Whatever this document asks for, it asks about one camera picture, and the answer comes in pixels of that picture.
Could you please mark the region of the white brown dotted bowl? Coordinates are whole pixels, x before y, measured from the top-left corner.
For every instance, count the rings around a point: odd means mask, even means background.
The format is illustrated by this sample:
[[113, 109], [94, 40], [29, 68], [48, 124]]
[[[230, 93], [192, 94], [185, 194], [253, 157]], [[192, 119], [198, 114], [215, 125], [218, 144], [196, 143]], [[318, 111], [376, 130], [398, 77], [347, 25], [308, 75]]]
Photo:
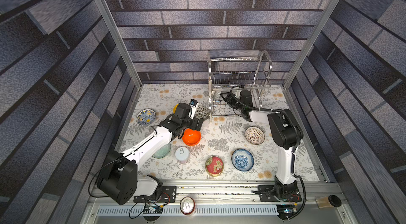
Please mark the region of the white brown dotted bowl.
[[265, 135], [258, 127], [249, 127], [245, 130], [246, 140], [253, 145], [261, 145], [265, 141]]

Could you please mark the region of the blue white floral bowl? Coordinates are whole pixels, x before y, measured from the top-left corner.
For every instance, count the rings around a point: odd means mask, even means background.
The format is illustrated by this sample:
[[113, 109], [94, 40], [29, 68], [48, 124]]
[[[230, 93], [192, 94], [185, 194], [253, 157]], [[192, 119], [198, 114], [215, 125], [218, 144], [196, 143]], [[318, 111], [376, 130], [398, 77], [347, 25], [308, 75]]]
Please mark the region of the blue white floral bowl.
[[237, 149], [232, 154], [232, 165], [239, 171], [250, 171], [254, 166], [254, 157], [246, 149]]

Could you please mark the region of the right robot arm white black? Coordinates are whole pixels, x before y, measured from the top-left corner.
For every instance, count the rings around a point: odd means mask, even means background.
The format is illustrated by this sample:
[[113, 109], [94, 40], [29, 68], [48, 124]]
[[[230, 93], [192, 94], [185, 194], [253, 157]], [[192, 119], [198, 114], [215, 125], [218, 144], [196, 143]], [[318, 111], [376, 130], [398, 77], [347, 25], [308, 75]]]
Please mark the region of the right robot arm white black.
[[274, 179], [273, 192], [276, 197], [295, 193], [298, 189], [300, 175], [295, 174], [296, 149], [303, 139], [300, 128], [293, 113], [289, 109], [256, 108], [252, 103], [249, 90], [241, 89], [237, 97], [232, 91], [220, 93], [221, 98], [233, 109], [239, 110], [242, 117], [249, 122], [268, 122], [272, 138], [278, 149], [278, 170]]

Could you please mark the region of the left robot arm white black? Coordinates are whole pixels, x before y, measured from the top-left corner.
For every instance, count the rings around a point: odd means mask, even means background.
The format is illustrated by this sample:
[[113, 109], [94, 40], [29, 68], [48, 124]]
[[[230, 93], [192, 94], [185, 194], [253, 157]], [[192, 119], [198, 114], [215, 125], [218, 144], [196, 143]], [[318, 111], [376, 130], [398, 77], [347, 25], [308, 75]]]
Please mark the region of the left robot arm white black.
[[191, 99], [188, 104], [179, 103], [175, 113], [161, 121], [154, 131], [138, 145], [121, 153], [110, 151], [95, 176], [96, 185], [107, 197], [119, 205], [134, 197], [157, 201], [162, 195], [162, 182], [155, 176], [138, 177], [138, 168], [159, 149], [181, 138], [186, 129], [199, 131], [203, 118], [196, 118], [198, 101]]

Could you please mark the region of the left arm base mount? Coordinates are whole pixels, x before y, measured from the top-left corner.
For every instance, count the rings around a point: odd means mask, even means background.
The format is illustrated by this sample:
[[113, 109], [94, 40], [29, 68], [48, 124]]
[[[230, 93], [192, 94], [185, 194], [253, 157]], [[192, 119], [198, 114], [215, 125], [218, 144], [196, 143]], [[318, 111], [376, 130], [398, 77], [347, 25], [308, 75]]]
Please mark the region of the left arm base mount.
[[133, 202], [134, 203], [163, 203], [163, 204], [169, 204], [169, 203], [175, 203], [176, 201], [176, 195], [177, 195], [177, 189], [178, 187], [176, 186], [163, 186], [162, 188], [158, 189], [156, 193], [150, 196], [134, 196]]

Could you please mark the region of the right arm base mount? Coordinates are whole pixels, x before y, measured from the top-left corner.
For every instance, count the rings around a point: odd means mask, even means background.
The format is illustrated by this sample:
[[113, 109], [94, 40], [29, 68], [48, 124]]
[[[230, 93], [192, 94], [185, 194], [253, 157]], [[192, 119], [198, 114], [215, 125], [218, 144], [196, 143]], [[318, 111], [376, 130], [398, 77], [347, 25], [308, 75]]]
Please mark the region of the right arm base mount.
[[258, 186], [257, 191], [252, 191], [260, 197], [261, 202], [294, 202], [298, 203], [302, 201], [302, 196], [297, 186], [293, 187], [277, 187], [274, 189], [274, 185], [270, 186]]

